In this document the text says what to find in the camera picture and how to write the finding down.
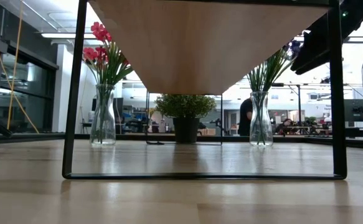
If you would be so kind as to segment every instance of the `table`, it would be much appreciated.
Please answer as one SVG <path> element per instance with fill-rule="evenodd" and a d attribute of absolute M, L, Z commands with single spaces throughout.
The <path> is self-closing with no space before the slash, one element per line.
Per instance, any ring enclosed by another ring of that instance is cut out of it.
<path fill-rule="evenodd" d="M 72 172 L 87 1 L 79 1 L 62 175 L 66 179 L 345 179 L 341 12 L 339 0 L 173 2 L 95 0 L 90 4 L 152 93 L 220 95 L 296 34 L 328 12 L 333 169 L 330 174 Z"/>
<path fill-rule="evenodd" d="M 84 134 L 84 129 L 86 129 L 86 133 L 88 134 L 88 129 L 87 128 L 91 128 L 92 123 L 81 123 L 82 124 L 82 130 L 81 133 Z"/>

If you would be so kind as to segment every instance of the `potted plant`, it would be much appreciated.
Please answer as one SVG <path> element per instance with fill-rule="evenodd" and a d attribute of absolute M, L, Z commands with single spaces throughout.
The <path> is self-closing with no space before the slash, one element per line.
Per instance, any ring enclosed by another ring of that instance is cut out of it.
<path fill-rule="evenodd" d="M 194 143 L 200 118 L 215 109 L 216 102 L 209 96 L 163 94 L 156 99 L 156 110 L 173 118 L 177 143 Z"/>
<path fill-rule="evenodd" d="M 293 59 L 289 62 L 288 59 L 288 51 L 282 48 L 247 75 L 252 89 L 253 113 L 250 123 L 250 144 L 253 146 L 273 144 L 273 131 L 267 109 L 268 90 L 292 64 Z"/>
<path fill-rule="evenodd" d="M 83 50 L 83 60 L 97 82 L 97 107 L 92 123 L 90 143 L 112 145 L 116 141 L 113 98 L 115 85 L 133 71 L 103 24 L 95 22 L 91 30 L 102 45 Z"/>

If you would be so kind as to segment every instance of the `black monitor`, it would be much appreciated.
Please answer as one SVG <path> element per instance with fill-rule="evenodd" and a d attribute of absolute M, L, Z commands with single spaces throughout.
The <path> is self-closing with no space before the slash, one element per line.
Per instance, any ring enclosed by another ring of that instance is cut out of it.
<path fill-rule="evenodd" d="M 348 122 L 363 121 L 363 100 L 344 100 L 344 117 Z"/>
<path fill-rule="evenodd" d="M 97 107 L 97 99 L 93 99 L 92 111 L 95 111 Z M 115 112 L 115 117 L 122 118 L 123 117 L 123 98 L 114 98 L 113 99 L 113 111 Z"/>

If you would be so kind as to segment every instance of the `black metal frame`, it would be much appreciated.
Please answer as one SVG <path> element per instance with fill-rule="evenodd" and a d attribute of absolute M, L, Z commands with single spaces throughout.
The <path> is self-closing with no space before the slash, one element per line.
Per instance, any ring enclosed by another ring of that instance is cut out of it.
<path fill-rule="evenodd" d="M 148 118 L 148 113 L 149 113 L 149 95 L 151 93 L 147 90 L 146 91 L 146 101 L 145 101 L 145 110 L 146 110 L 146 114 L 145 116 Z M 192 144 L 200 144 L 200 145 L 209 145 L 209 146 L 222 146 L 223 145 L 223 94 L 221 94 L 221 102 L 220 102 L 220 120 L 221 120 L 221 127 L 220 127 L 220 144 L 208 144 L 208 143 L 192 143 Z M 173 143 L 163 143 L 163 142 L 151 142 L 152 139 L 150 139 L 149 135 L 148 135 L 148 125 L 149 125 L 149 120 L 147 119 L 146 121 L 146 128 L 145 128 L 145 142 L 147 144 L 150 145 L 163 145 L 163 144 L 178 144 L 176 142 Z"/>
<path fill-rule="evenodd" d="M 329 7 L 328 26 L 330 44 L 330 72 L 332 93 L 332 128 L 334 136 L 333 174 L 229 174 L 229 173 L 165 173 L 165 174 L 76 174 L 72 173 L 73 144 L 77 113 L 78 86 L 85 31 L 87 0 L 80 0 L 78 5 L 75 53 L 73 56 L 72 77 L 67 114 L 67 127 L 64 146 L 62 176 L 66 179 L 306 179 L 306 180 L 337 180 L 347 177 L 346 140 L 344 137 L 344 105 L 343 105 L 343 69 L 342 69 L 342 37 L 339 0 L 234 0 L 206 1 L 239 4 L 272 4 L 292 6 Z"/>

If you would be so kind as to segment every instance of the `yellow rope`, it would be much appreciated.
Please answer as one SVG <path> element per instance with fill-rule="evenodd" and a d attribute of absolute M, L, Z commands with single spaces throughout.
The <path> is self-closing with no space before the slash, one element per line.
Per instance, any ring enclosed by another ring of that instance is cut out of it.
<path fill-rule="evenodd" d="M 18 51 L 18 44 L 19 44 L 19 36 L 18 36 L 18 41 L 17 41 L 18 43 L 17 43 L 17 51 Z M 2 70 L 3 70 L 3 72 L 4 72 L 4 74 L 6 75 L 6 80 L 7 80 L 7 82 L 8 82 L 8 85 L 10 86 L 10 89 L 11 89 L 11 95 L 14 93 L 14 86 L 13 85 L 11 85 L 11 83 L 10 83 L 10 81 L 9 81 L 9 79 L 8 79 L 8 75 L 7 75 L 7 71 L 6 71 L 6 68 L 4 67 L 4 64 L 2 63 L 2 60 L 1 60 L 1 55 L 0 55 L 0 64 L 1 64 L 1 67 L 2 67 Z M 21 102 L 19 102 L 19 100 L 18 100 L 18 97 L 16 96 L 16 95 L 14 95 L 14 98 L 15 98 L 15 100 L 18 102 L 18 105 L 19 105 L 19 107 L 20 107 L 20 109 L 22 110 L 22 112 L 24 113 L 24 115 L 26 116 L 26 118 L 27 118 L 27 120 L 30 122 L 30 124 L 33 126 L 33 128 L 35 129 L 35 131 L 36 131 L 36 133 L 38 134 L 39 133 L 39 131 L 37 130 L 37 128 L 34 126 L 34 124 L 33 124 L 33 122 L 31 121 L 31 119 L 29 118 L 29 116 L 27 115 L 27 113 L 25 112 L 25 110 L 24 110 L 24 108 L 22 107 L 22 105 L 21 105 Z"/>
<path fill-rule="evenodd" d="M 15 64 L 14 64 L 14 73 L 12 74 L 12 83 L 11 89 L 14 89 L 14 82 L 15 82 L 15 74 L 17 70 L 17 59 L 18 59 L 18 52 L 19 52 L 19 39 L 21 37 L 21 28 L 22 28 L 22 10 L 24 7 L 24 1 L 21 0 L 21 6 L 19 8 L 19 27 L 18 27 L 18 36 L 17 36 L 17 48 L 15 49 Z M 11 109 L 12 109 L 12 98 L 14 97 L 14 91 L 11 90 L 11 99 L 9 100 L 9 111 L 8 111 L 8 120 L 7 120 L 7 129 L 9 129 L 9 123 L 11 121 Z"/>

